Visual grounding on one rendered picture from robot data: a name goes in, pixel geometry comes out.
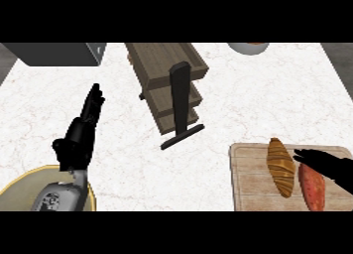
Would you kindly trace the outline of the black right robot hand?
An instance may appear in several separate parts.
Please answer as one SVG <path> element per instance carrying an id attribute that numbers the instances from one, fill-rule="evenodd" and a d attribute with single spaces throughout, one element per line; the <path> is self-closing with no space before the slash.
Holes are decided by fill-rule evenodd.
<path id="1" fill-rule="evenodd" d="M 336 183 L 336 185 L 353 195 L 353 160 L 339 159 L 329 153 L 313 149 L 295 149 L 292 158 L 308 166 L 323 179 Z"/>

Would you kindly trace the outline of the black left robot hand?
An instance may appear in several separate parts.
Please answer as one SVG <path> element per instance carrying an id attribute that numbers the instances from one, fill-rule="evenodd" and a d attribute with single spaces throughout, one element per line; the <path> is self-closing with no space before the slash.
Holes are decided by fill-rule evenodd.
<path id="1" fill-rule="evenodd" d="M 81 116 L 74 119 L 66 136 L 53 142 L 62 171 L 85 170 L 88 168 L 94 145 L 94 129 L 103 103 L 105 98 L 96 83 L 88 91 Z"/>

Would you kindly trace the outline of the red sweet potato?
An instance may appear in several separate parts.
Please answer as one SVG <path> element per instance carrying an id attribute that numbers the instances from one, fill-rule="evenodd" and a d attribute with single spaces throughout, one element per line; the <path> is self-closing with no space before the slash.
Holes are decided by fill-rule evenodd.
<path id="1" fill-rule="evenodd" d="M 322 211 L 325 209 L 325 179 L 304 164 L 298 167 L 298 181 L 308 210 Z"/>

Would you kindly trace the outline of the pale wooden cutting board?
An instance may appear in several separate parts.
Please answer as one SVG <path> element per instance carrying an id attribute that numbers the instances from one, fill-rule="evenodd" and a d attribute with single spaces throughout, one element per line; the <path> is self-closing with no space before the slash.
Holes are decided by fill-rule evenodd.
<path id="1" fill-rule="evenodd" d="M 339 146 L 283 144 L 288 154 L 294 149 L 325 151 L 338 158 L 353 159 L 347 148 Z M 294 190 L 291 197 L 279 194 L 265 165 L 267 143 L 234 143 L 230 147 L 232 186 L 234 211 L 308 211 L 299 181 L 298 162 L 295 163 Z M 351 211 L 351 193 L 325 178 L 325 211 Z"/>

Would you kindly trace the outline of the wooden tiered basket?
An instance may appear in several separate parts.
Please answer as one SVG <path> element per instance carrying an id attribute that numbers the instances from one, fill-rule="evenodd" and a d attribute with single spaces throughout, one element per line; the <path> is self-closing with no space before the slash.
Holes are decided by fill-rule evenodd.
<path id="1" fill-rule="evenodd" d="M 146 101 L 162 135 L 175 136 L 162 143 L 165 150 L 196 134 L 205 126 L 195 107 L 202 96 L 193 84 L 209 67 L 190 43 L 125 43 L 133 70 L 141 85 L 139 98 Z"/>

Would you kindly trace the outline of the brown croissant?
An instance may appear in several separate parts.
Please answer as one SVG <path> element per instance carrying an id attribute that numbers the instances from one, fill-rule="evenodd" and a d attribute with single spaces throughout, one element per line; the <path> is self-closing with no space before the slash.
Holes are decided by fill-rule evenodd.
<path id="1" fill-rule="evenodd" d="M 277 138 L 268 141 L 265 165 L 279 194 L 289 198 L 294 190 L 295 163 Z"/>

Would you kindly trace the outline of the yellow-rimmed beige plate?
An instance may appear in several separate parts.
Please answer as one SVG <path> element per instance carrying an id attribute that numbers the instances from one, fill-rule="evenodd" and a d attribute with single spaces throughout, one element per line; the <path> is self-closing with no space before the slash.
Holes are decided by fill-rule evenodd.
<path id="1" fill-rule="evenodd" d="M 45 169 L 59 169 L 59 165 L 47 165 L 28 171 L 0 191 L 0 211 L 29 211 L 37 195 L 51 180 L 45 177 Z M 82 211 L 96 211 L 96 198 L 88 184 L 88 199 Z"/>

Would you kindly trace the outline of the dark grey box appliance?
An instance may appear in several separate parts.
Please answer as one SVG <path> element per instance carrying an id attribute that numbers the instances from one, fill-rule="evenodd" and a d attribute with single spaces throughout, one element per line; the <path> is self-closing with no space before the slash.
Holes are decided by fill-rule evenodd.
<path id="1" fill-rule="evenodd" d="M 99 66 L 106 43 L 4 43 L 28 66 Z"/>

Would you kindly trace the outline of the grey bowl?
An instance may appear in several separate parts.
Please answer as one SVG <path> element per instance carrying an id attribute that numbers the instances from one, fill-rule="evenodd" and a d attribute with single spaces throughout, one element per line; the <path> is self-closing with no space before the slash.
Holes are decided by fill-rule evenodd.
<path id="1" fill-rule="evenodd" d="M 268 43 L 229 43 L 229 46 L 242 55 L 254 56 L 264 52 Z"/>

